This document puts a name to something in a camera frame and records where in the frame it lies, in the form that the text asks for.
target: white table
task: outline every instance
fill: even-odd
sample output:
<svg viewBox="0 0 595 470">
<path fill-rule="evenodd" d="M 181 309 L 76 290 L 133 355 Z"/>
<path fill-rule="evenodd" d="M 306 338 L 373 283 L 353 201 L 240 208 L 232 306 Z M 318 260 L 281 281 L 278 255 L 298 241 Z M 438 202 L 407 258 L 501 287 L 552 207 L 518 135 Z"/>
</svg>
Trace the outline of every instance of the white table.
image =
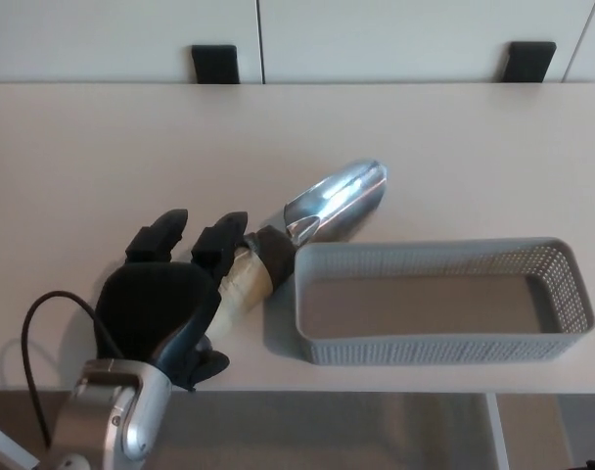
<svg viewBox="0 0 595 470">
<path fill-rule="evenodd" d="M 595 310 L 595 85 L 0 85 L 0 388 L 25 386 L 31 302 L 67 289 L 94 304 L 162 212 L 190 211 L 186 257 L 224 213 L 256 228 L 361 158 L 389 166 L 389 188 L 355 240 L 560 237 Z M 546 363 L 318 367 L 280 294 L 216 345 L 232 364 L 200 389 L 595 393 L 595 331 Z M 65 300 L 30 338 L 44 389 L 69 388 L 95 353 Z"/>
</svg>

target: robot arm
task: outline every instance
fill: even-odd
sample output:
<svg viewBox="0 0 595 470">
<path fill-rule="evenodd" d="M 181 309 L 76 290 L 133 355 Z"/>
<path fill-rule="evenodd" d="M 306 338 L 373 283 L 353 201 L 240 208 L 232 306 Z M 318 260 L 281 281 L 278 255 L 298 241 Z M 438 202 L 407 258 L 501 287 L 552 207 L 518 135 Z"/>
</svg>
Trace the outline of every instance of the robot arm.
<svg viewBox="0 0 595 470">
<path fill-rule="evenodd" d="M 171 381 L 152 365 L 87 362 L 38 470 L 139 470 L 152 450 Z"/>
</svg>

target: black robotic finger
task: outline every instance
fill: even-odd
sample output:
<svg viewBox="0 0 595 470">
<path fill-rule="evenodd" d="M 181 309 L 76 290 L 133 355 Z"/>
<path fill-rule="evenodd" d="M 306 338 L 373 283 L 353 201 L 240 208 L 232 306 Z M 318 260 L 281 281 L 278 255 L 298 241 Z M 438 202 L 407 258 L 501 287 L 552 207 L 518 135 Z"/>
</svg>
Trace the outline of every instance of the black robotic finger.
<svg viewBox="0 0 595 470">
<path fill-rule="evenodd" d="M 186 209 L 173 209 L 142 227 L 125 250 L 125 262 L 170 262 L 171 250 L 182 240 L 188 216 Z"/>
<path fill-rule="evenodd" d="M 193 246 L 191 262 L 206 271 L 217 287 L 230 271 L 235 251 L 244 243 L 247 227 L 247 212 L 229 212 L 212 227 L 205 228 Z"/>
<path fill-rule="evenodd" d="M 214 377 L 219 372 L 223 371 L 230 365 L 228 356 L 219 351 L 204 351 L 200 352 L 200 360 L 198 366 L 193 369 L 189 376 L 189 383 L 191 387 L 203 382 L 204 380 Z"/>
</svg>

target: beige tape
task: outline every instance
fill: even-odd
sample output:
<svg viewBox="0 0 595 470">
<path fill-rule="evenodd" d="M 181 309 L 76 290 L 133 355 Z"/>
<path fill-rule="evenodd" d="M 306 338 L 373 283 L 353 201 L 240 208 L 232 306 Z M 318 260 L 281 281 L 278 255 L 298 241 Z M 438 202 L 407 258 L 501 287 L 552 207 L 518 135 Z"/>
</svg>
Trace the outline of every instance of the beige tape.
<svg viewBox="0 0 595 470">
<path fill-rule="evenodd" d="M 232 325 L 273 292 L 267 268 L 256 253 L 240 248 L 232 269 L 221 281 L 221 304 L 206 330 L 211 341 L 225 336 Z"/>
</svg>

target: black bracket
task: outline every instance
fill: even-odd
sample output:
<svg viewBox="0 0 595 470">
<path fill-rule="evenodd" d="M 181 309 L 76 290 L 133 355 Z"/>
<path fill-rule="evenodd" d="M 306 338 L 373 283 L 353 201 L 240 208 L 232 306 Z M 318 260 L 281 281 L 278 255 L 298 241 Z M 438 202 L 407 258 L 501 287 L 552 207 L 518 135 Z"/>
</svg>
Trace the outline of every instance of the black bracket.
<svg viewBox="0 0 595 470">
<path fill-rule="evenodd" d="M 237 46 L 192 46 L 191 58 L 200 84 L 237 85 Z"/>
<path fill-rule="evenodd" d="M 556 42 L 512 42 L 502 72 L 502 83 L 542 83 Z"/>
</svg>

